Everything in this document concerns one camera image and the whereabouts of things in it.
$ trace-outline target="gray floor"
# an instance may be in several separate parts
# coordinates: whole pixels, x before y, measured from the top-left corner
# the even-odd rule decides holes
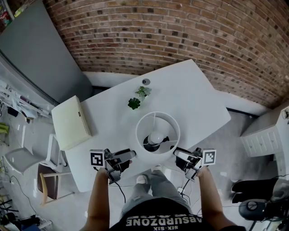
[[[252,123],[252,120],[248,116],[238,113],[230,113],[230,115],[232,117],[230,122],[205,140],[201,141],[195,147],[217,149],[217,162],[216,165],[210,166],[210,170],[222,199],[224,213],[228,219],[249,229],[252,222],[244,220],[238,213],[238,207],[236,207],[235,204],[232,205],[230,202],[230,189],[232,183],[237,180],[256,180],[260,178],[261,173],[264,172],[265,169],[267,170],[266,176],[268,178],[273,177],[276,175],[274,167],[275,163],[270,163],[272,171],[268,171],[268,157],[249,158],[246,155],[239,136],[242,131]],[[0,147],[1,155],[4,155],[9,150],[18,148],[21,144],[22,127],[25,122],[21,115],[17,118],[10,115],[3,115],[1,120],[9,123],[12,127],[9,135],[10,146]],[[52,126],[47,123],[47,121],[36,121],[32,125],[29,125],[28,129],[33,134],[38,134],[38,132],[42,130],[42,126],[47,125]],[[180,169],[178,169],[174,164],[174,160],[175,159],[172,157],[170,160],[165,162],[165,175],[169,177],[171,182],[177,188],[184,185],[186,179],[184,178],[184,174],[180,172]],[[61,191],[62,194],[70,191],[75,191],[76,194],[57,202],[50,203],[44,207],[40,207],[42,193],[37,190],[36,186],[37,165],[32,166],[30,169],[25,171],[23,176],[13,171],[7,163],[5,163],[5,165],[9,170],[8,175],[14,175],[19,180],[22,190],[30,198],[31,205],[36,210],[37,214],[42,218],[53,222],[48,230],[77,231],[84,225],[91,192],[78,192],[71,175],[61,178]],[[9,177],[4,173],[2,173],[1,178],[2,180],[9,179]],[[129,198],[132,193],[132,186],[135,183],[135,179],[136,176],[119,182],[126,198]],[[19,209],[20,217],[29,217],[34,214],[29,205],[28,199],[21,193],[19,185],[15,180],[13,181],[13,184],[3,183],[3,185],[13,199],[14,206]],[[198,179],[196,179],[195,182],[188,183],[185,188],[185,194],[190,196],[193,213],[197,214],[200,209],[200,189]],[[109,187],[109,199],[111,209],[110,224],[112,226],[119,220],[120,211],[124,204],[123,196],[118,187]]]

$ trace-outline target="gray wall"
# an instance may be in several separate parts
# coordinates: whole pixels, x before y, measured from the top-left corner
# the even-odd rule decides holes
[[[91,96],[90,81],[68,52],[42,1],[34,2],[4,30],[0,50],[26,81],[55,101]]]

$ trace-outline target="red brick wall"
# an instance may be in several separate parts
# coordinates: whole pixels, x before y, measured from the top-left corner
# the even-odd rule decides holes
[[[284,0],[44,3],[83,71],[145,74],[193,59],[217,90],[268,107],[288,97],[289,6]]]

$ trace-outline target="person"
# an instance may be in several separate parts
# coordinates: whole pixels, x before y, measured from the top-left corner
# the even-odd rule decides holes
[[[281,178],[244,180],[235,183],[232,191],[236,192],[232,203],[250,199],[264,199],[276,202],[289,197],[289,182]]]
[[[236,226],[224,216],[209,169],[202,167],[197,177],[200,181],[202,218],[191,213],[190,206],[162,173],[162,167],[156,166],[150,176],[151,184],[147,176],[138,176],[133,194],[122,208],[120,221],[109,228],[108,176],[102,168],[97,172],[88,218],[81,231],[245,231],[244,227]],[[148,194],[150,187],[153,196]]]

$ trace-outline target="sneaker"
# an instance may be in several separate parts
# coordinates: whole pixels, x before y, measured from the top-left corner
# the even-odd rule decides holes
[[[163,168],[162,168],[161,165],[156,165],[155,167],[152,167],[152,168],[151,168],[151,171],[155,171],[155,170],[163,171]]]
[[[137,184],[147,184],[148,183],[148,177],[146,175],[139,175],[136,179]]]

